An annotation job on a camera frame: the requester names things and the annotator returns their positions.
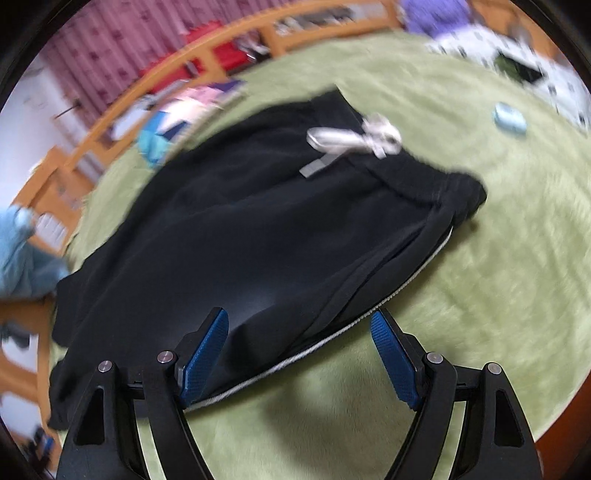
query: white drawstring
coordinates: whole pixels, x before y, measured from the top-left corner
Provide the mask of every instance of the white drawstring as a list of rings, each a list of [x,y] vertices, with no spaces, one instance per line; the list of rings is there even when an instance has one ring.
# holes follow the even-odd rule
[[[363,120],[362,128],[365,135],[339,128],[310,128],[308,143],[325,155],[302,167],[300,173],[305,178],[311,177],[348,152],[373,153],[378,158],[385,158],[402,150],[402,135],[383,115],[373,113]]]

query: wooden crib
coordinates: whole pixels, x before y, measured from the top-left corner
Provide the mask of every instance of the wooden crib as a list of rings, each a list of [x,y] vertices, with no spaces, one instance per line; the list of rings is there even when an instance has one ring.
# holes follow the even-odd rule
[[[285,17],[306,14],[326,8],[345,5],[343,0],[314,0],[281,8],[265,10],[246,17],[217,30],[205,38],[182,48],[175,55],[154,69],[125,92],[117,102],[95,123],[86,138],[71,155],[65,155],[58,148],[52,148],[37,167],[26,185],[15,198],[14,203],[32,208],[39,216],[39,230],[31,240],[36,246],[57,255],[63,255],[69,238],[73,235],[82,214],[82,199],[92,186],[77,171],[79,161],[92,152],[104,168],[117,159],[134,142],[143,122],[137,123],[119,141],[107,140],[107,131],[138,98],[146,94],[161,79],[178,69],[184,63],[199,59],[205,72],[189,82],[190,85],[219,82],[227,79],[226,72],[219,64],[212,49],[219,44],[252,30],[258,30],[271,57],[276,59],[290,50],[315,41],[361,35],[381,29],[399,28],[398,10],[390,0],[356,0],[356,4],[381,3],[384,14],[379,17],[339,25],[328,25],[304,30],[282,37],[275,30],[275,23]],[[509,0],[475,0],[474,7],[487,19],[489,25],[506,31],[509,20],[518,17],[533,32],[534,47],[552,56],[556,47],[552,41],[516,9]],[[0,323],[16,320],[21,326],[39,336],[37,374],[33,374],[9,362],[0,351],[0,394],[14,394],[39,405],[43,427],[59,440],[55,432],[47,429],[50,416],[48,399],[50,319],[53,314],[53,299],[35,302],[0,303]],[[538,441],[538,448],[545,465],[545,477],[558,479],[574,460],[591,434],[591,422],[581,421],[588,417],[591,405],[591,380],[580,390],[571,406],[555,425]],[[54,453],[54,465],[59,457],[59,448]]]

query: small blue container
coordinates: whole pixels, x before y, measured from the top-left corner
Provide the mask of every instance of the small blue container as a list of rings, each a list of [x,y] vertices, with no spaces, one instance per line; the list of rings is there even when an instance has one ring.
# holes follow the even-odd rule
[[[493,113],[495,123],[499,128],[517,135],[525,135],[527,122],[519,110],[514,109],[506,103],[497,103]]]

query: metal screw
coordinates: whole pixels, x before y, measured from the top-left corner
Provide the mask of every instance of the metal screw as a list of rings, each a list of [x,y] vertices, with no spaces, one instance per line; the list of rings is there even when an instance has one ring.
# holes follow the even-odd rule
[[[99,372],[108,372],[113,367],[113,363],[110,360],[105,360],[99,363]]]
[[[487,368],[488,368],[488,371],[493,375],[499,375],[503,371],[501,366],[496,363],[488,364]]]
[[[429,360],[432,364],[440,364],[443,362],[443,356],[437,352],[429,352],[427,354],[427,360]]]
[[[161,364],[167,364],[174,358],[174,353],[170,352],[169,350],[165,350],[164,352],[160,352],[158,354],[158,362]]]

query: blanket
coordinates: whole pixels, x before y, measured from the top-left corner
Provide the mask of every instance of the blanket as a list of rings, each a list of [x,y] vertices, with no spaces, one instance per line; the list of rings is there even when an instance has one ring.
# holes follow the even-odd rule
[[[453,363],[499,362],[537,439],[591,366],[591,143],[514,82],[423,44],[404,33],[369,35],[256,67],[243,76],[249,96],[188,147],[267,105],[336,84],[361,113],[387,116],[416,156],[481,175],[486,205],[387,306],[404,331]],[[499,101],[526,116],[526,137],[496,128]],[[72,266],[109,237],[150,175],[135,147],[104,175],[70,246]],[[397,400],[368,330],[361,322],[289,368],[188,413],[216,478],[382,479],[413,412]],[[438,480],[449,474],[462,411],[459,404]],[[150,474],[162,479],[147,422],[139,430]]]

